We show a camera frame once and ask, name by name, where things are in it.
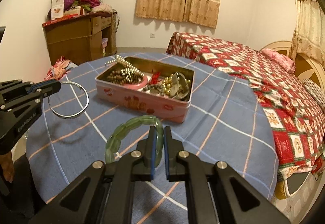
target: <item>pink tin box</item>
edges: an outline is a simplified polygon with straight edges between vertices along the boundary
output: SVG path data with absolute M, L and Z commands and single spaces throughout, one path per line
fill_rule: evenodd
M 107 76 L 115 70 L 121 70 L 122 65 L 113 63 L 108 69 L 96 77 L 97 94 L 101 99 L 125 106 L 129 109 L 145 112 L 177 123 L 185 120 L 191 104 L 194 71 L 176 65 L 164 64 L 157 61 L 126 57 L 132 65 L 148 76 L 160 72 L 160 77 L 169 77 L 171 74 L 180 72 L 186 79 L 191 80 L 190 93 L 182 100 L 171 99 L 159 95 L 149 94 L 140 90 L 131 90 L 122 85 L 110 83 Z

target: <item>wooden headboard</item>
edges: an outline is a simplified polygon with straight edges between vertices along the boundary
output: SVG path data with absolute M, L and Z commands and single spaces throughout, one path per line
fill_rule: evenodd
M 288 56 L 291 41 L 277 41 L 270 43 L 263 49 L 272 49 L 278 53 Z M 297 54 L 295 59 L 296 70 L 294 75 L 303 80 L 309 78 L 313 80 L 319 87 L 325 91 L 325 71 L 322 65 L 313 59 L 308 58 L 304 54 Z

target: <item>wooden cabinet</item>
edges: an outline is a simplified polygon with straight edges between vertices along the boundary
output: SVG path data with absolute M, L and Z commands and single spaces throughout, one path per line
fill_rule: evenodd
M 79 65 L 116 53 L 116 16 L 87 14 L 44 26 L 51 64 L 64 56 Z M 102 39 L 108 38 L 105 49 Z

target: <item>blue tablecloth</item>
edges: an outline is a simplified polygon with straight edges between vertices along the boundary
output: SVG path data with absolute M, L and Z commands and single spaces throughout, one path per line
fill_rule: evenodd
M 122 54 L 128 55 L 186 66 L 195 71 L 191 106 L 184 123 L 164 121 L 163 124 L 171 126 L 173 137 L 181 140 L 186 150 L 199 153 L 201 160 L 206 162 L 226 161 L 271 199 L 278 166 L 272 130 L 247 80 L 182 57 Z M 26 153 L 36 189 L 46 202 L 93 161 L 104 161 L 105 142 L 114 129 L 141 115 L 97 97 L 95 77 L 105 70 L 104 63 L 110 59 L 84 63 L 62 79 L 86 88 L 90 103 L 85 113 L 63 120 L 49 110 L 44 100 L 44 114 L 30 128 Z M 51 98 L 56 111 L 65 114 L 78 112 L 85 103 L 83 92 L 69 85 L 62 86 Z M 119 152 L 134 150 L 137 141 L 147 137 L 148 129 L 149 126 L 141 126 L 131 131 L 122 141 Z M 187 223 L 186 210 L 185 185 L 174 186 L 166 181 L 163 158 L 156 168 L 154 181 L 136 183 L 132 223 Z

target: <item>red checkered bedspread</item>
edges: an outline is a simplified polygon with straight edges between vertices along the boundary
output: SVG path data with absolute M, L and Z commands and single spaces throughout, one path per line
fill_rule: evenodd
M 278 181 L 311 171 L 325 116 L 297 77 L 248 46 L 192 33 L 175 32 L 167 53 L 247 79 L 273 130 Z

